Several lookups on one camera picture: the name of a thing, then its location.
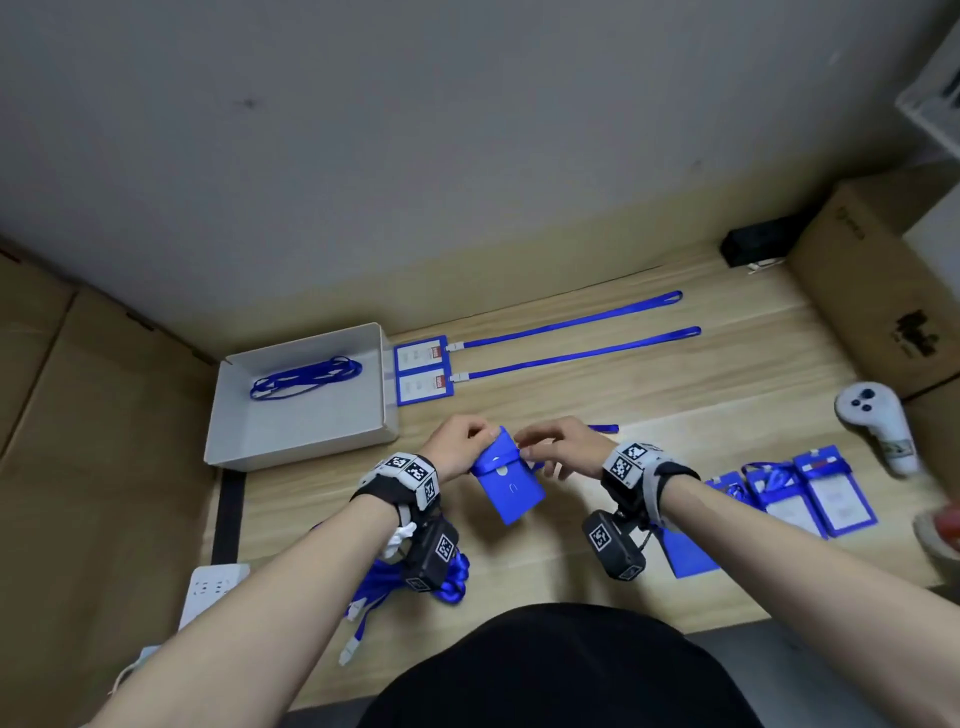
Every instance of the person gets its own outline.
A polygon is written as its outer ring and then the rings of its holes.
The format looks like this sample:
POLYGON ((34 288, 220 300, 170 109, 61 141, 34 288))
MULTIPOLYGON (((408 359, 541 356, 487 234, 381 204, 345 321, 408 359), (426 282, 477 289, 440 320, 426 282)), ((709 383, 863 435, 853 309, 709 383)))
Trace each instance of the person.
MULTIPOLYGON (((405 498, 412 491, 396 487, 391 468, 413 458, 418 477, 435 470, 427 481, 447 482, 468 471, 497 431, 482 417, 455 415, 416 456, 381 463, 343 509, 170 639, 91 726, 275 726, 373 559, 423 505, 405 498)), ((572 417, 530 425, 516 439, 525 459, 547 461, 546 473, 559 468, 560 478, 600 479, 614 449, 626 453, 572 417)), ((651 520, 680 528, 895 722, 960 725, 954 605, 705 486, 686 467, 656 477, 660 463, 676 461, 643 449, 656 459, 646 468, 650 481, 636 483, 651 520)), ((492 619, 400 675, 361 722, 494 724, 760 725, 730 676, 680 633, 586 604, 523 607, 492 619)))

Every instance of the hand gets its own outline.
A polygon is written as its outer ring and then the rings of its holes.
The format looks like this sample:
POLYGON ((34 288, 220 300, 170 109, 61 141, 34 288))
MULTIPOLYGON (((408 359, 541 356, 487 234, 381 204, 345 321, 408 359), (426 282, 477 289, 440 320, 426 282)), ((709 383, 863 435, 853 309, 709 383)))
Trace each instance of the hand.
POLYGON ((498 426, 479 415, 450 415, 430 435, 419 454, 433 463, 437 477, 445 483, 466 473, 499 434, 498 426))
POLYGON ((543 474, 552 477, 561 465, 560 480, 579 473, 597 480, 603 464, 616 447, 608 437, 595 432, 575 417, 528 425, 516 434, 520 457, 529 462, 544 460, 543 474))

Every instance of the person's right arm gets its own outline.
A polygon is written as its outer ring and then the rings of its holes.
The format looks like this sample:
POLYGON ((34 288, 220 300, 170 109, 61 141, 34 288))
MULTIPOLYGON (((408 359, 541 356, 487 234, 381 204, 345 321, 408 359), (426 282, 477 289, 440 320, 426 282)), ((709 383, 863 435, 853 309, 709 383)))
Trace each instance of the person's right arm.
MULTIPOLYGON (((596 478, 615 445, 575 418, 517 441, 529 460, 596 478)), ((960 725, 960 608, 692 477, 667 481, 660 511, 890 718, 960 725)))

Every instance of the gray box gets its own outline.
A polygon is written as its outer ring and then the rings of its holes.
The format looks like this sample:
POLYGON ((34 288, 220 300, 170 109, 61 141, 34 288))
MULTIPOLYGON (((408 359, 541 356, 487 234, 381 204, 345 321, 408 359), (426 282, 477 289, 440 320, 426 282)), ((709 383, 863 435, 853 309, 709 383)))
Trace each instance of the gray box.
POLYGON ((228 356, 220 364, 204 461, 255 471, 394 441, 394 351, 380 324, 364 324, 228 356), (360 376, 289 400, 253 401, 262 376, 349 356, 360 376))

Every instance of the forearm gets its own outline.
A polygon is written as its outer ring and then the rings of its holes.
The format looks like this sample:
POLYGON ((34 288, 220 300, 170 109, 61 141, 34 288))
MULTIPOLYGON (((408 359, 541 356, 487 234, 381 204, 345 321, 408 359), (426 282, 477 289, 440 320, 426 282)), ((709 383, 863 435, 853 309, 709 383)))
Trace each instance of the forearm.
POLYGON ((960 609, 693 478, 660 508, 898 722, 960 719, 960 609))
POLYGON ((92 728, 276 725, 396 523, 394 506, 352 500, 165 644, 92 728))

